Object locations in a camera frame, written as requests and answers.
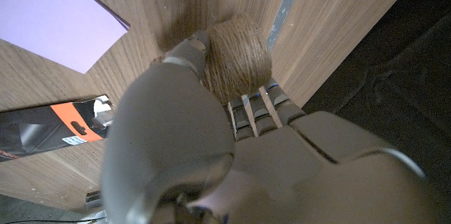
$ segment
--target orange label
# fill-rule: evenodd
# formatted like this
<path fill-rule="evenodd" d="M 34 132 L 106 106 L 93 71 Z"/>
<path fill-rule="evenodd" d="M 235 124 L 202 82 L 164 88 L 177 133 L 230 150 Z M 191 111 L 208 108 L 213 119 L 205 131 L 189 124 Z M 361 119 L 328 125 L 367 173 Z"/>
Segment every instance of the orange label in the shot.
<path fill-rule="evenodd" d="M 102 137 L 97 135 L 97 133 L 93 132 L 89 126 L 87 126 L 86 122 L 72 103 L 55 104 L 50 105 L 50 107 L 69 130 L 81 139 L 84 139 L 87 142 L 102 139 Z"/>

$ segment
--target purple card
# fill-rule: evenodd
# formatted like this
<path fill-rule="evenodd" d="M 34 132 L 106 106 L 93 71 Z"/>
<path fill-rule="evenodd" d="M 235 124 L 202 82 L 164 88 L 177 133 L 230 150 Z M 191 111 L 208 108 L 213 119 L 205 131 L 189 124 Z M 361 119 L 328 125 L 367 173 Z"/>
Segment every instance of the purple card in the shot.
<path fill-rule="evenodd" d="M 0 0 L 0 39 L 86 73 L 128 31 L 97 0 Z"/>

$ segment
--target wooden panel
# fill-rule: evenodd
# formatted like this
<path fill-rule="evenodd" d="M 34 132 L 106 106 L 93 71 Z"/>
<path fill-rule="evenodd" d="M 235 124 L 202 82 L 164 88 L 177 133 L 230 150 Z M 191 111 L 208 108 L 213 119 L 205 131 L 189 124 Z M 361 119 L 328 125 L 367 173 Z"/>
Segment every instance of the wooden panel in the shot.
<path fill-rule="evenodd" d="M 131 28 L 85 75 L 0 40 L 0 111 L 98 94 L 117 104 L 153 60 L 195 30 L 248 13 L 267 35 L 282 0 L 100 1 Z M 0 163 L 0 193 L 84 212 L 85 193 L 99 189 L 103 150 L 104 142 L 92 142 Z"/>
<path fill-rule="evenodd" d="M 106 140 L 36 154 L 0 165 L 0 193 L 85 212 L 85 196 L 99 190 Z"/>
<path fill-rule="evenodd" d="M 303 106 L 396 0 L 294 0 L 273 76 Z"/>

